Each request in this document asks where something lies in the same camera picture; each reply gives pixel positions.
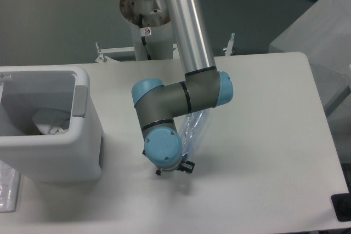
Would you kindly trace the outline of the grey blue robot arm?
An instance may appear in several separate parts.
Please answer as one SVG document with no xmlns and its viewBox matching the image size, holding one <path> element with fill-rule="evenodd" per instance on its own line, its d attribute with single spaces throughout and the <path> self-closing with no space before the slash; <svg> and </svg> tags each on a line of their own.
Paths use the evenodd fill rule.
<svg viewBox="0 0 351 234">
<path fill-rule="evenodd" d="M 192 173 L 174 118 L 227 104 L 233 84 L 217 70 L 198 0 L 120 0 L 120 11 L 135 30 L 134 50 L 144 60 L 165 59 L 179 50 L 185 79 L 165 85 L 144 79 L 132 88 L 144 139 L 143 154 L 156 174 Z"/>
</svg>

